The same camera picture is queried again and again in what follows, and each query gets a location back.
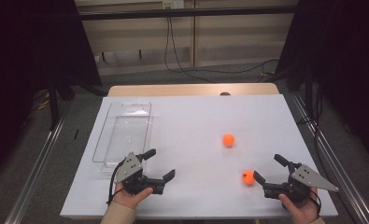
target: orange ball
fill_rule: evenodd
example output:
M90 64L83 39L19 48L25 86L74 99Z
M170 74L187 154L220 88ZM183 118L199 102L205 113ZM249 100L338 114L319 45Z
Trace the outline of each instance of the orange ball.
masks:
M245 182L245 184L252 185L254 183L253 172L250 170L243 172L242 181Z
M222 138L222 143L227 147L231 147L234 144L234 136L230 133L225 134Z

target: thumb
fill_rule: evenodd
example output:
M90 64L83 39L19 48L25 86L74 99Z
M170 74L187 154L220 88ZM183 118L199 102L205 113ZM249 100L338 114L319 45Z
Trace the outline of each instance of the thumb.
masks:
M153 188L146 188L140 191L138 194L134 196L134 199L137 203L140 203L141 201L145 200L150 194L154 191Z
M279 194L279 199L283 203L283 205L289 210L291 215L295 217L300 210L298 210L297 206L285 195L285 194Z

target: transparent bin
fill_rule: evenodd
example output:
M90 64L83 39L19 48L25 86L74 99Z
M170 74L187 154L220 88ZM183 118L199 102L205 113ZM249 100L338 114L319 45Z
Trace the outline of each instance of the transparent bin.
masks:
M148 147L150 111L151 103L111 104L93 155L102 174L111 175L129 152L144 153Z

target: sleeve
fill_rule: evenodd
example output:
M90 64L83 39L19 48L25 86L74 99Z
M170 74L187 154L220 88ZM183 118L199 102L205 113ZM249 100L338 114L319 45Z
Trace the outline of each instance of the sleeve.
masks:
M318 219L316 219L315 221L309 223L309 224L325 224L323 219L321 219L321 217L319 217Z
M133 224L134 222L135 209L111 202L101 224Z

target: human hand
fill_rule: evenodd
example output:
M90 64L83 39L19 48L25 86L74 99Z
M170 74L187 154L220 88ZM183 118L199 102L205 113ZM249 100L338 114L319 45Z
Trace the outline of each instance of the human hand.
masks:
M124 186L121 182L115 186L115 192L120 192L114 196L114 202L133 209L136 209L137 205L150 196L150 194L153 192L153 188L146 188L140 191L138 194L132 195L126 192L123 188Z
M316 201L318 189L311 188L311 190L314 193L310 192L309 196ZM285 194L279 194L279 199L291 213L294 224L309 224L318 219L318 207L311 200L306 199L305 205L298 208Z

